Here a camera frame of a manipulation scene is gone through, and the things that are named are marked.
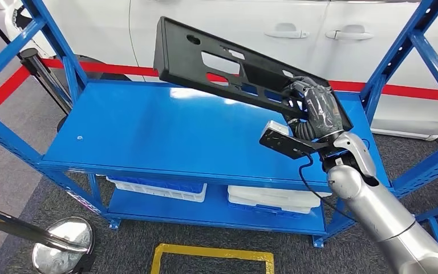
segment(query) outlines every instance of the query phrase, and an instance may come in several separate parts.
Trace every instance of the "shelf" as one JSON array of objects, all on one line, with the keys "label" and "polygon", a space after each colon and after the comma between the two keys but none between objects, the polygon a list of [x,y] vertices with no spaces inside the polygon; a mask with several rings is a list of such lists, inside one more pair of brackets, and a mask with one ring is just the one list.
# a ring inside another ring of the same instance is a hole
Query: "shelf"
[{"label": "shelf", "polygon": [[[390,186],[357,94],[338,92],[352,132],[370,142],[378,178]],[[91,82],[40,162],[61,170],[304,190],[298,167],[259,144],[280,114],[168,83]],[[318,155],[305,169],[328,191]]]},{"label": "shelf", "polygon": [[209,225],[310,235],[325,234],[322,207],[301,218],[278,217],[228,206],[228,187],[210,184],[202,203],[164,198],[132,191],[113,193],[108,213],[123,219],[163,221],[167,223]]}]

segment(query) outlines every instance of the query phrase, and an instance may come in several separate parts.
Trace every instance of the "metal pole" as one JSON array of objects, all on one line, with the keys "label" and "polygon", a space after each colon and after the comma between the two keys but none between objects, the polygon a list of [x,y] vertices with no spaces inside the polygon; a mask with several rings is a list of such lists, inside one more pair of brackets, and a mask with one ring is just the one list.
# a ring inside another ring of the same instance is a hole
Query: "metal pole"
[{"label": "metal pole", "polygon": [[46,230],[21,221],[1,211],[0,231],[69,253],[85,254],[90,250],[90,247],[85,247],[61,237],[54,236]]},{"label": "metal pole", "polygon": [[44,85],[64,113],[69,114],[71,111],[70,95],[54,73],[43,64],[38,50],[35,48],[23,50],[21,57],[23,58],[21,63],[26,66],[31,75],[35,76]]}]

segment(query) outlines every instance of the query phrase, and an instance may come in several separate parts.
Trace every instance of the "blue metal shelf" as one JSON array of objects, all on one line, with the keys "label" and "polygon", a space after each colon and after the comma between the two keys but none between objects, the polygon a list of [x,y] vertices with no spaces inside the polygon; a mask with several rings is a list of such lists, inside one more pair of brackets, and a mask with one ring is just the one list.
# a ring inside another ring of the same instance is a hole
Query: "blue metal shelf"
[{"label": "blue metal shelf", "polygon": [[[378,178],[389,185],[358,94],[339,92],[352,130],[370,143]],[[46,168],[202,183],[305,190],[298,166],[259,144],[279,113],[163,83],[89,83],[40,162]],[[318,155],[305,169],[327,191]]]},{"label": "blue metal shelf", "polygon": [[228,206],[228,187],[216,184],[207,186],[205,200],[202,203],[115,190],[108,213],[123,219],[308,235],[325,234],[323,207],[313,208],[310,214],[300,219],[238,210]]},{"label": "blue metal shelf", "polygon": [[[283,121],[280,114],[166,83],[89,80],[44,3],[22,2],[33,21],[0,53],[0,70],[41,30],[64,65],[74,105],[47,154],[1,122],[0,144],[112,228],[121,219],[138,219],[261,229],[311,234],[314,246],[322,247],[354,224],[334,213],[326,225],[322,207],[301,219],[230,208],[226,184],[305,190],[298,167],[306,159],[291,160],[258,143],[268,120]],[[438,178],[438,151],[390,183],[370,123],[383,86],[414,47],[438,81],[438,55],[423,35],[437,15],[438,0],[422,0],[362,92],[338,92],[352,131],[370,143],[378,179],[399,198]],[[313,158],[306,180],[329,192],[318,155]],[[63,171],[88,173],[91,194]],[[208,190],[203,203],[115,190],[107,208],[94,174],[208,183]],[[343,210],[342,201],[337,207]]]}]

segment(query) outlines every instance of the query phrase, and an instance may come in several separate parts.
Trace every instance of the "circular hole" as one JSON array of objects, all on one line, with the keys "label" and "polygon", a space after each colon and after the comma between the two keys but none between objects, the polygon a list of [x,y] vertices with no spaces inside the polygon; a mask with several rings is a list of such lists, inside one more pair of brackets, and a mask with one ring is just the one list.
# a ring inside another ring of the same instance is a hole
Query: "circular hole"
[{"label": "circular hole", "polygon": [[195,37],[194,35],[187,34],[187,40],[189,40],[190,43],[193,43],[194,45],[200,45],[201,41],[199,38]]}]

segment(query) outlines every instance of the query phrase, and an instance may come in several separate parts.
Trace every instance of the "silver robotic arm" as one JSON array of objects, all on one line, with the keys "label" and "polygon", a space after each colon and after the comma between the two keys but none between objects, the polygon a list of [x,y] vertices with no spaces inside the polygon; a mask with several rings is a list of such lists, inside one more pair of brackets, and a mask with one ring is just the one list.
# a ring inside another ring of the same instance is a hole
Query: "silver robotic arm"
[{"label": "silver robotic arm", "polygon": [[[293,159],[318,152],[332,192],[377,243],[393,273],[438,274],[438,243],[377,180],[368,148],[342,127],[331,89],[308,77],[293,80],[283,92],[301,98],[298,104],[307,110],[307,120],[283,115],[293,136],[286,126],[271,121],[259,142]],[[292,104],[287,99],[283,103]]]},{"label": "silver robotic arm", "polygon": [[384,253],[394,273],[438,274],[438,243],[385,186],[363,141],[343,132],[333,143],[350,151],[357,167],[341,157],[328,170],[328,184]]}]

